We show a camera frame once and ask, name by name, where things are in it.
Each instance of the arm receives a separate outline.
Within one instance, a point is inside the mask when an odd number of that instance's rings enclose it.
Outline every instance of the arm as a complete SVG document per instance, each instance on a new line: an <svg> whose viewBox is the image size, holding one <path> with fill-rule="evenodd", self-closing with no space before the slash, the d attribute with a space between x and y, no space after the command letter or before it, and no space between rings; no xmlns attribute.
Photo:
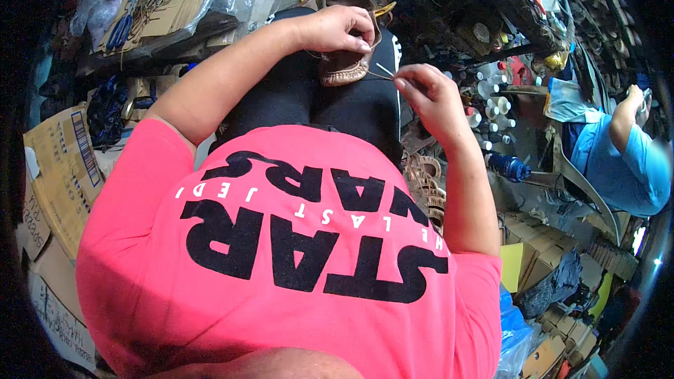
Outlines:
<svg viewBox="0 0 674 379"><path fill-rule="evenodd" d="M629 87L628 97L618 104L611 115L609 136L620 154L624 154L628 147L629 133L632 131L632 125L636 124L636 114L643 103L643 91L632 85Z"/></svg>
<svg viewBox="0 0 674 379"><path fill-rule="evenodd" d="M349 35L351 29L363 39ZM232 108L283 57L302 49L370 53L374 27L362 8L330 6L282 19L225 48L173 85L147 112L181 134L192 154Z"/></svg>
<svg viewBox="0 0 674 379"><path fill-rule="evenodd" d="M484 157L470 130L456 83L428 64L405 66L394 77L396 88L419 114L424 127L448 159L444 239L451 252L498 257L496 208Z"/></svg>

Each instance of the blue scissors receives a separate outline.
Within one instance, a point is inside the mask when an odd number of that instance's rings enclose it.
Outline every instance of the blue scissors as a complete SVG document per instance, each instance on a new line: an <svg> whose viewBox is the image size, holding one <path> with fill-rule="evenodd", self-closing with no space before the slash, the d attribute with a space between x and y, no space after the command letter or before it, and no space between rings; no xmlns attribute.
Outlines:
<svg viewBox="0 0 674 379"><path fill-rule="evenodd" d="M114 24L112 32L110 32L110 37L108 42L105 44L105 49L109 52L114 49L119 49L124 46L124 44L129 39L129 33L131 32L131 25L133 24L133 7L135 6L137 0L131 0L131 5L127 9L124 16Z"/></svg>

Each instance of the right hand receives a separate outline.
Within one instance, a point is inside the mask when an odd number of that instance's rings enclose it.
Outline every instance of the right hand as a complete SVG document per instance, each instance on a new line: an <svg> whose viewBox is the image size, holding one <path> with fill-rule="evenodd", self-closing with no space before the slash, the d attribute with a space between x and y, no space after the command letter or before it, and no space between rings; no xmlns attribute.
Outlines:
<svg viewBox="0 0 674 379"><path fill-rule="evenodd" d="M628 97L633 97L635 100L642 103L644 101L644 91L641 91L641 88L636 85L630 85L628 88Z"/></svg>
<svg viewBox="0 0 674 379"><path fill-rule="evenodd" d="M334 52L350 50L370 54L375 39L375 29L367 11L356 6L328 6L320 11L286 21L295 23L299 32L299 44L305 50ZM351 30L360 32L360 38L350 35Z"/></svg>
<svg viewBox="0 0 674 379"><path fill-rule="evenodd" d="M403 66L393 84L442 146L474 138L456 83L429 64Z"/></svg>

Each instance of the left hand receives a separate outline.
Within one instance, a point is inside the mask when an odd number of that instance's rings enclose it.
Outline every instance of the left hand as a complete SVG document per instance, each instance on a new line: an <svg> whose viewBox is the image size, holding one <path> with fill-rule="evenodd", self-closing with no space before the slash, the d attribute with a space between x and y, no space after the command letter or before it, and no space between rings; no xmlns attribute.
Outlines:
<svg viewBox="0 0 674 379"><path fill-rule="evenodd" d="M320 11L290 18L299 32L300 46L315 52L349 50L370 54L375 39L375 29L369 14L356 6L329 6ZM350 35L353 29L360 31L361 38Z"/></svg>

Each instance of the red object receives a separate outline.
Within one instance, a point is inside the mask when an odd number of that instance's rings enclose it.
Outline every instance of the red object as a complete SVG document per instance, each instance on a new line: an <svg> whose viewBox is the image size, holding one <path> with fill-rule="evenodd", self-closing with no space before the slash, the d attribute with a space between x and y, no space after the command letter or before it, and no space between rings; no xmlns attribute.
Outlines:
<svg viewBox="0 0 674 379"><path fill-rule="evenodd" d="M508 64L512 69L512 85L534 85L534 78L524 63L516 55L508 58Z"/></svg>
<svg viewBox="0 0 674 379"><path fill-rule="evenodd" d="M501 259L450 254L373 145L259 128L201 167L143 120L89 215L78 296L116 374L298 347L366 378L494 376Z"/></svg>

